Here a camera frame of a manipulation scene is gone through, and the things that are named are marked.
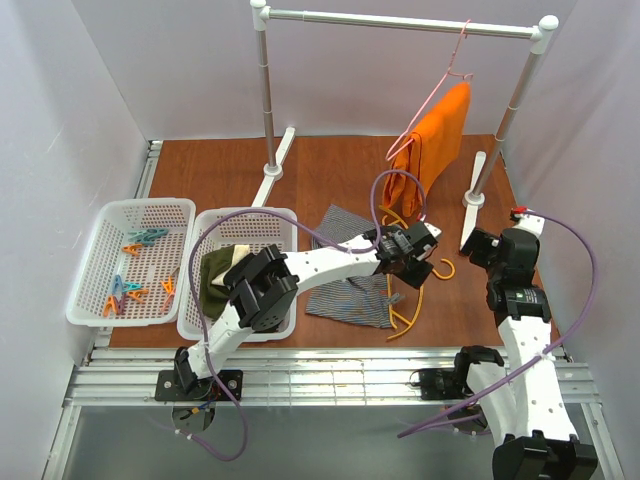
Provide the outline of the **white clothespin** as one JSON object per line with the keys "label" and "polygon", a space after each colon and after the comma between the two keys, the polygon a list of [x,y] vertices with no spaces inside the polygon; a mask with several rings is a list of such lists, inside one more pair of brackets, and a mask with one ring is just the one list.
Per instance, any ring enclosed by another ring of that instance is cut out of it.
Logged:
{"label": "white clothespin", "polygon": [[403,299],[404,299],[404,296],[402,294],[400,294],[400,293],[391,294],[386,299],[386,305],[387,306],[395,305],[395,304],[399,303],[400,301],[402,301]]}

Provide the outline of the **yellow plastic hanger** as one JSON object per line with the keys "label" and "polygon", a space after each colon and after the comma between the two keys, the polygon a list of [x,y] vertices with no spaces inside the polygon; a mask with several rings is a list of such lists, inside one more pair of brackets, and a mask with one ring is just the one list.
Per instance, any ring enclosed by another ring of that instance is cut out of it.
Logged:
{"label": "yellow plastic hanger", "polygon": [[[407,222],[396,212],[391,210],[390,208],[385,207],[384,205],[379,205],[378,209],[383,213],[381,217],[381,225],[382,226],[400,226],[404,229],[408,227]],[[437,269],[433,270],[433,274],[440,281],[448,281],[451,280],[456,274],[456,268],[454,263],[448,258],[441,258],[440,262],[449,267],[449,272],[444,274],[439,272]],[[413,315],[410,318],[405,317],[399,311],[395,309],[393,306],[392,298],[394,297],[395,292],[393,291],[391,276],[386,276],[386,291],[387,300],[389,301],[387,306],[387,314],[388,320],[391,325],[391,329],[393,333],[386,338],[387,342],[394,341],[405,336],[408,332],[412,330],[414,325],[416,324],[420,313],[422,311],[423,301],[424,301],[424,288],[421,287],[418,290],[418,297],[415,305],[415,309],[413,311]]]}

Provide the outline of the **grey striped underwear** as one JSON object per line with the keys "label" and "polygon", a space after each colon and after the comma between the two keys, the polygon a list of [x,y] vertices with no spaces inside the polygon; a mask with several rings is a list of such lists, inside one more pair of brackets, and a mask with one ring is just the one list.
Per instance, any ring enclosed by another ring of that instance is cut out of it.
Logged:
{"label": "grey striped underwear", "polygon": [[[316,232],[343,243],[373,228],[370,220],[331,205]],[[353,325],[390,329],[388,306],[386,277],[377,274],[351,277],[312,289],[306,313]]]}

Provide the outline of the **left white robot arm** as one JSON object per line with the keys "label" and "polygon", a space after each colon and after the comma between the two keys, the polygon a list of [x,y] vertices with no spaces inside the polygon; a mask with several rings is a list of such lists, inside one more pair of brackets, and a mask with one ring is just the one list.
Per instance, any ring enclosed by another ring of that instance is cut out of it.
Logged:
{"label": "left white robot arm", "polygon": [[418,221],[408,228],[384,227],[336,248],[282,252],[270,245],[234,266],[224,283],[230,289],[218,319],[196,345],[178,349],[174,385],[188,399],[202,398],[224,361],[252,334],[285,319],[296,297],[312,288],[352,277],[391,274],[417,289],[433,270],[427,261],[441,230]]}

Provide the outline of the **orange towel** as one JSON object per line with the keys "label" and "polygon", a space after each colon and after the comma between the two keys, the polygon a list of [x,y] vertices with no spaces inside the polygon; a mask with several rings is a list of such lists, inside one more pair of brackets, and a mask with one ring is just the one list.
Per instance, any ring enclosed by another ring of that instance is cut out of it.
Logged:
{"label": "orange towel", "polygon": [[[391,159],[391,168],[416,177],[425,195],[459,155],[471,96],[469,82],[452,87],[411,131],[408,145]],[[411,217],[424,207],[424,202],[411,179],[393,173],[385,179],[382,205],[398,207],[404,217]]]}

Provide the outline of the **black garment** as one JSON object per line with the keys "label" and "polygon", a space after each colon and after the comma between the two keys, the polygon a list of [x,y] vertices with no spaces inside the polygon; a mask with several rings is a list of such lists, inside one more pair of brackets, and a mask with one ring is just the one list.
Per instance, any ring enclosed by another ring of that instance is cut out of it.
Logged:
{"label": "black garment", "polygon": [[223,277],[223,285],[229,289],[233,290],[236,285],[242,281],[244,266],[240,263],[235,264],[232,268],[230,268]]}

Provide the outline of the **olive green garment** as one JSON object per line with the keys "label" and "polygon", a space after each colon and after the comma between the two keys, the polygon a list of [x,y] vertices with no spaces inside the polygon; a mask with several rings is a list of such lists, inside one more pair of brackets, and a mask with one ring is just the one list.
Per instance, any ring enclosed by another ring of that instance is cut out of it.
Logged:
{"label": "olive green garment", "polygon": [[229,290],[223,286],[213,286],[210,282],[230,266],[233,246],[223,247],[202,256],[200,261],[199,303],[206,317],[217,320],[222,314]]}

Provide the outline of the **white laundry basket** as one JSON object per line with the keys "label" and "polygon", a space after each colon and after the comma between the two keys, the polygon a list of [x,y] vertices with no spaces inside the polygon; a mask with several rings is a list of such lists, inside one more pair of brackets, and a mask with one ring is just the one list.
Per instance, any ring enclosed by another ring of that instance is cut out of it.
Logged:
{"label": "white laundry basket", "polygon": [[[193,259],[194,281],[199,282],[201,257],[222,247],[236,244],[248,245],[254,254],[269,245],[277,246],[282,252],[295,252],[298,249],[297,227],[282,219],[283,217],[295,219],[296,214],[286,208],[273,209],[272,211],[277,213],[277,216],[265,213],[235,216],[212,230],[202,240],[197,250],[193,249],[195,242],[210,225],[237,210],[236,207],[209,209],[201,212],[195,218],[185,260],[181,266],[183,275],[188,274],[189,260]],[[184,279],[180,294],[177,331],[182,338],[189,341],[202,339],[202,325],[188,278]]]}

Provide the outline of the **silver clothes rack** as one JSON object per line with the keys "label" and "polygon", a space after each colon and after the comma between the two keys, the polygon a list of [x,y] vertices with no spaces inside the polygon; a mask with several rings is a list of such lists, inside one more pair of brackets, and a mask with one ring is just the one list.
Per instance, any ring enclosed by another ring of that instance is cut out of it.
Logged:
{"label": "silver clothes rack", "polygon": [[270,20],[299,21],[308,23],[415,30],[437,33],[457,33],[466,35],[526,39],[531,42],[528,58],[520,74],[518,83],[505,109],[503,118],[494,135],[494,147],[490,153],[476,153],[469,189],[464,193],[462,202],[465,216],[462,224],[460,243],[464,244],[476,227],[479,210],[484,206],[484,187],[488,182],[502,144],[522,104],[525,93],[531,85],[534,73],[541,63],[560,21],[554,15],[546,15],[530,27],[500,24],[476,23],[470,20],[449,21],[421,18],[382,16],[368,14],[335,13],[307,10],[274,9],[265,1],[250,3],[253,28],[256,32],[258,48],[258,68],[262,96],[264,135],[266,140],[267,162],[264,166],[264,179],[258,189],[252,205],[263,206],[275,185],[283,175],[283,164],[295,140],[296,129],[288,127],[279,143],[275,142],[274,116],[272,111],[271,82],[269,73],[267,22]]}

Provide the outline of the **orange clothespin middle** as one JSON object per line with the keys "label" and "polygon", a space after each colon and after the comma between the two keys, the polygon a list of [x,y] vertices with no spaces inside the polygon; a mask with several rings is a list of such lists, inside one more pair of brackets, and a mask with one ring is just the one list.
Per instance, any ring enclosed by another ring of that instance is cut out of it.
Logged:
{"label": "orange clothespin middle", "polygon": [[166,281],[163,281],[162,286],[168,296],[172,296],[175,294],[175,284],[172,277],[169,277]]}

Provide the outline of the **orange clothespin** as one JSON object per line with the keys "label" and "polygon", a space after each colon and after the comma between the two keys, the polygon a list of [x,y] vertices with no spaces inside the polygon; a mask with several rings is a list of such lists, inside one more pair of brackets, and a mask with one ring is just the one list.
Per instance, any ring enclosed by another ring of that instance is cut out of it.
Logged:
{"label": "orange clothespin", "polygon": [[175,284],[172,277],[169,277],[166,281],[163,281],[162,286],[168,296],[172,296],[175,294]]}
{"label": "orange clothespin", "polygon": [[123,311],[122,302],[116,295],[110,295],[103,308],[102,315],[109,317],[111,315],[120,315]]}
{"label": "orange clothespin", "polygon": [[140,252],[143,248],[144,245],[142,243],[134,243],[123,246],[122,251],[128,255],[137,257],[140,255]]}

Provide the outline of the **teal clothespin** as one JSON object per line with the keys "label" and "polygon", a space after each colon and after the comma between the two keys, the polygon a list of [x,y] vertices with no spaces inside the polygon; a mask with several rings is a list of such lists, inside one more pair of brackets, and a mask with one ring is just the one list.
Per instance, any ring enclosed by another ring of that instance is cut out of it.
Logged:
{"label": "teal clothespin", "polygon": [[156,241],[168,234],[165,228],[149,228],[145,230],[135,230],[129,233],[129,245],[154,246]]}

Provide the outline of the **orange clothespin front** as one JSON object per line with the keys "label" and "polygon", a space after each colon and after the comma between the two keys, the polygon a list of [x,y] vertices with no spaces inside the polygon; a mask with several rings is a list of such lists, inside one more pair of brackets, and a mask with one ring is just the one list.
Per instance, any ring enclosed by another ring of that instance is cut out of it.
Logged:
{"label": "orange clothespin front", "polygon": [[103,308],[102,315],[109,317],[111,315],[120,315],[123,311],[122,302],[116,295],[110,295]]}

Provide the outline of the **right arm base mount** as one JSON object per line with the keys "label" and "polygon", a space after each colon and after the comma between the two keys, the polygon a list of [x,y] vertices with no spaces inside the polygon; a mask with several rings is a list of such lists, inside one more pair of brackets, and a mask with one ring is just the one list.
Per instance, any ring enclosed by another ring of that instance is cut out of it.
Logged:
{"label": "right arm base mount", "polygon": [[453,369],[424,368],[414,371],[409,385],[419,391],[423,401],[463,399],[463,387]]}

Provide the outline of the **aluminium rail frame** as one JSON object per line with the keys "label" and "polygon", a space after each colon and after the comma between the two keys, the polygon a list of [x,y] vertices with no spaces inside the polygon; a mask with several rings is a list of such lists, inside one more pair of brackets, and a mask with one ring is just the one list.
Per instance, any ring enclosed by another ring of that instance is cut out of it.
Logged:
{"label": "aluminium rail frame", "polygon": [[[248,452],[229,465],[245,478],[486,478],[486,437],[431,433],[398,440],[384,413],[426,413],[409,384],[412,371],[448,367],[465,343],[496,334],[474,299],[459,300],[479,276],[459,267],[451,286],[429,289],[428,308],[405,340],[306,314],[285,340],[255,343],[230,361],[245,373],[243,405],[252,416]],[[72,373],[45,477],[63,479],[204,476],[218,462],[167,431],[169,408],[152,397],[182,338],[175,326],[100,330]]]}

